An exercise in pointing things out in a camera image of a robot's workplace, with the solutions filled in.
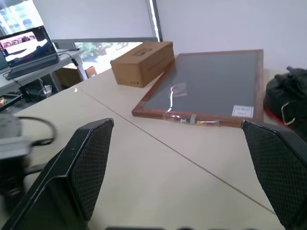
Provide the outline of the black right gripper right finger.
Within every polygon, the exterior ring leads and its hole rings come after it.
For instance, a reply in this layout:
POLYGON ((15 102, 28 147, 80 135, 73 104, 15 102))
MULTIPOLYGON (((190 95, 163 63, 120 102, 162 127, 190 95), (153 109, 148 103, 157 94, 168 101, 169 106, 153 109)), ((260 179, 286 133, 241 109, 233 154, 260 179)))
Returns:
POLYGON ((244 120, 257 179, 285 230, 307 230, 307 144, 283 126, 244 120))

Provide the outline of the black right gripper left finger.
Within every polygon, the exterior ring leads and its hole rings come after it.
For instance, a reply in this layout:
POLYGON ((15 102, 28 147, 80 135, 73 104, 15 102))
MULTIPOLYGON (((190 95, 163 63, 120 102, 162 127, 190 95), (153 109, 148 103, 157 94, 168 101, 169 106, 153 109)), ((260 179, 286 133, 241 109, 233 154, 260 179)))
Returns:
POLYGON ((106 172, 114 120, 78 128, 43 168, 1 230, 89 230, 106 172))

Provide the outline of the red flat item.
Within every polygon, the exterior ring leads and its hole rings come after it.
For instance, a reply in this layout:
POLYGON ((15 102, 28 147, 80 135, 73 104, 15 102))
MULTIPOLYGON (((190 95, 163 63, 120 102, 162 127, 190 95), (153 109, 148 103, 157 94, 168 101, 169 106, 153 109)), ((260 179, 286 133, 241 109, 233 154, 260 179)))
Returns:
POLYGON ((264 119, 265 121, 267 121, 270 124, 278 124, 281 125, 283 127, 287 127, 290 128, 288 125, 286 125, 280 118, 278 118, 272 111, 270 111, 267 108, 263 108, 264 113, 266 114, 266 118, 264 119))

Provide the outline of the silver metal clip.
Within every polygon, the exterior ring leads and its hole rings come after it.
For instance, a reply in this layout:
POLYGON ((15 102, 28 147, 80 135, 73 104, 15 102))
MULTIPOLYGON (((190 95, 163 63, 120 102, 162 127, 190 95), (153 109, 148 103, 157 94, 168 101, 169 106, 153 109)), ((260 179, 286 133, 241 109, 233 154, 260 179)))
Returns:
POLYGON ((285 126, 291 125, 295 121, 295 117, 291 116, 288 112, 290 103, 287 102, 281 107, 282 121, 285 126))

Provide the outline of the white label sticker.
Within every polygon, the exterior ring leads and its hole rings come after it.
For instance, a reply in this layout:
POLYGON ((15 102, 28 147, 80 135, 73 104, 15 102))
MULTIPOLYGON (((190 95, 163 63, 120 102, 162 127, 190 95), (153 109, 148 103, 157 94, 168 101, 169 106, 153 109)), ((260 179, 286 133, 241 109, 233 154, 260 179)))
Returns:
POLYGON ((253 118, 253 115, 254 107, 242 105, 234 105, 233 107, 232 116, 253 118))

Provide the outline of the black bag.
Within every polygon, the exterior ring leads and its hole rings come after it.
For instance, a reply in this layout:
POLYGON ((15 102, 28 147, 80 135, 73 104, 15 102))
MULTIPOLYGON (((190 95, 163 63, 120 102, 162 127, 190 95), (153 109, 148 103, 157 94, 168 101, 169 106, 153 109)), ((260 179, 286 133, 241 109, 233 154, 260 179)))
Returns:
POLYGON ((263 105, 282 120, 281 107, 289 102, 288 112, 295 117, 289 127, 307 143, 307 69, 286 69, 267 83, 263 105))

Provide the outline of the cardboard box under desk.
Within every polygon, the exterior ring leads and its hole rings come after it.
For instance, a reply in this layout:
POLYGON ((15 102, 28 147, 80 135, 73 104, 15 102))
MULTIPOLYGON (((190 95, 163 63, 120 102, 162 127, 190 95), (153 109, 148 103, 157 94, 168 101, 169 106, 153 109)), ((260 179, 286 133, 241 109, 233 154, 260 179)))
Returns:
POLYGON ((60 68, 56 70, 55 73, 63 90, 68 89, 83 80, 77 69, 60 68))

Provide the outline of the white office desk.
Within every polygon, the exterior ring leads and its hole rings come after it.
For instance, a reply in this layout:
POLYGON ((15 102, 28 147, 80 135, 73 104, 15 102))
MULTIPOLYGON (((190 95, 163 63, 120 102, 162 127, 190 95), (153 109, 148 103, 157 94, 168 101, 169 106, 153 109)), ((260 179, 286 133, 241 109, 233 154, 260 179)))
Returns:
POLYGON ((59 63, 34 71, 32 73, 28 73, 26 75, 22 75, 15 80, 6 80, 3 76, 3 73, 0 74, 0 96, 7 94, 9 92, 17 90, 21 84, 22 86, 29 84, 45 75, 51 74, 54 71, 61 69, 62 67, 73 63, 71 60, 71 57, 75 59, 75 61, 78 63, 78 73, 80 76, 81 81, 84 81, 87 79, 85 70, 83 68, 83 61, 80 57, 80 55, 83 53, 83 50, 77 50, 77 51, 65 51, 63 49, 60 49, 62 53, 59 54, 59 63))

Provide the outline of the plastic-wrapped coloured chalk pack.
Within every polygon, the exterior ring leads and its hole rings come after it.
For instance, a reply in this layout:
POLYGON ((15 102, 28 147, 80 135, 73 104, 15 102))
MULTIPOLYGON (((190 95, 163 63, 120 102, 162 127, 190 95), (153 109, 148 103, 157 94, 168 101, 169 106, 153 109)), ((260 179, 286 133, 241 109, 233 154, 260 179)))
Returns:
POLYGON ((183 115, 175 115, 171 113, 166 113, 163 115, 163 119, 170 122, 177 122, 181 124, 189 124, 201 127, 219 127, 220 120, 204 120, 200 118, 196 118, 195 114, 191 116, 184 117, 183 115))

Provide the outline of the wood-framed grey chalkboard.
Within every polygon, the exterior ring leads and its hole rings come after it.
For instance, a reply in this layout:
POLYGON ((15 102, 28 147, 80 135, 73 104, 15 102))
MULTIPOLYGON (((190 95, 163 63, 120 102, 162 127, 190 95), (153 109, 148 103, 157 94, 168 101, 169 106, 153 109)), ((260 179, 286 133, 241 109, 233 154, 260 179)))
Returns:
POLYGON ((257 50, 181 53, 132 110, 134 117, 166 113, 220 120, 239 127, 263 121, 263 58, 257 50), (232 116, 234 105, 254 107, 253 118, 232 116))

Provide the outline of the open black laptop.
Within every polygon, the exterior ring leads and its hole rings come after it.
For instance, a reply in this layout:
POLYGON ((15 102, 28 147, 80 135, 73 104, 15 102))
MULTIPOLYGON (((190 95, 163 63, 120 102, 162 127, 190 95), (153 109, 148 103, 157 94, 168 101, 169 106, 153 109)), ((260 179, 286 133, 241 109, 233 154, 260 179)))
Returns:
POLYGON ((59 63, 59 56, 44 26, 0 37, 0 51, 12 80, 59 63))

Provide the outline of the brown cardboard box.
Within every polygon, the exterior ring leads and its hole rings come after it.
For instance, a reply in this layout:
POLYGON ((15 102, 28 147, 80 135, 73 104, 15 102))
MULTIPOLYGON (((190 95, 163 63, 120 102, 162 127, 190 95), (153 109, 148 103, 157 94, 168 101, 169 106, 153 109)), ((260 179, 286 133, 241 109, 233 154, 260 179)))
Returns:
POLYGON ((143 88, 174 59, 172 42, 144 42, 110 64, 117 84, 143 88))

